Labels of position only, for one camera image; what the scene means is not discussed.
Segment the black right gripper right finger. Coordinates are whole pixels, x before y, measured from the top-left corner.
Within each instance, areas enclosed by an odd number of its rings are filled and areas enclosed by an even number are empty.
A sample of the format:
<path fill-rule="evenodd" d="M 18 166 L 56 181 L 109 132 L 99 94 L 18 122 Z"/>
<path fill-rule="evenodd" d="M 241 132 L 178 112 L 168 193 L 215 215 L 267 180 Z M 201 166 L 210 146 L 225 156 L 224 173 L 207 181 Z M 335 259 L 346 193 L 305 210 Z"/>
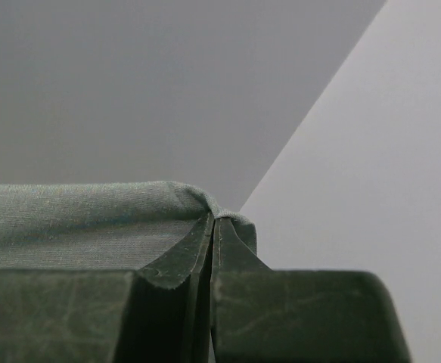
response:
<path fill-rule="evenodd" d="M 368 271 L 274 270 L 220 219 L 211 327 L 218 362 L 409 362 L 391 295 Z"/>

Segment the grey button-up shirt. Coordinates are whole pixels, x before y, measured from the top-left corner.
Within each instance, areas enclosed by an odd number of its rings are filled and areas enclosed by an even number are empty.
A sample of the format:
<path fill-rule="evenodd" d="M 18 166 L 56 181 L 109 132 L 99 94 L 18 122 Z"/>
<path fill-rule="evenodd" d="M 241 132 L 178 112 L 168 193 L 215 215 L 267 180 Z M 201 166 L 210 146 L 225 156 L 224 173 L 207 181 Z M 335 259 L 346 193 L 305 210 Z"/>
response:
<path fill-rule="evenodd" d="M 249 219 L 177 181 L 0 185 L 0 268 L 141 268 L 204 216 L 256 250 Z"/>

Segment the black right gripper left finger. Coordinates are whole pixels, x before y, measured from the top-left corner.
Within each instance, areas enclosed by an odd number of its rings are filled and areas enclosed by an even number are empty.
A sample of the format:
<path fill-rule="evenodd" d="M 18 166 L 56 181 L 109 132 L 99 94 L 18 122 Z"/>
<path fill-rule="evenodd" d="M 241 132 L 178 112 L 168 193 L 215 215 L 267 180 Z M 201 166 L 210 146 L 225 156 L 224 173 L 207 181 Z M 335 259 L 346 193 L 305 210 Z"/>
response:
<path fill-rule="evenodd" d="M 0 362 L 206 362 L 212 215 L 136 270 L 0 270 Z"/>

